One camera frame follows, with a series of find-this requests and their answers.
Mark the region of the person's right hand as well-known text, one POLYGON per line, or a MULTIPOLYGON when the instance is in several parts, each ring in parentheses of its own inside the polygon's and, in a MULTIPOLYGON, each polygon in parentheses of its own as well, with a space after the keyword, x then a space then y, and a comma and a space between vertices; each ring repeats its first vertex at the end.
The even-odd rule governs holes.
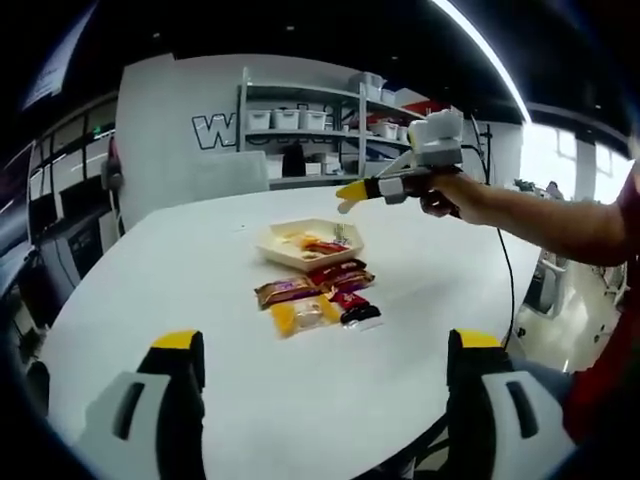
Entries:
POLYGON ((403 180, 404 192, 408 197, 420 201, 424 213, 436 216, 450 216, 461 219, 460 208, 443 192, 436 188, 439 178, 453 178, 460 176, 462 170, 458 167, 436 170, 406 177, 403 180))

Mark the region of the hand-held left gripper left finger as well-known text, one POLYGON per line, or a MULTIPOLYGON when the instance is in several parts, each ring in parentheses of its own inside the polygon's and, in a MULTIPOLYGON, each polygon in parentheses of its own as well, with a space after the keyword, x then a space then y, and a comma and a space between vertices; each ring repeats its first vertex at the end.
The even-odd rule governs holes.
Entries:
POLYGON ((97 479, 203 479, 204 387, 202 333, 168 333, 88 405, 74 452, 97 479))

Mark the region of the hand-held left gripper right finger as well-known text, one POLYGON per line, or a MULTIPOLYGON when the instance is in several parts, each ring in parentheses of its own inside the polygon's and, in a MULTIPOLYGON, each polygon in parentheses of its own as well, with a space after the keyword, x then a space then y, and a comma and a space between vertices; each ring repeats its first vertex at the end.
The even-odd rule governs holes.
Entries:
POLYGON ((552 479, 575 451, 560 404, 497 338, 452 329, 447 387, 451 479, 552 479))

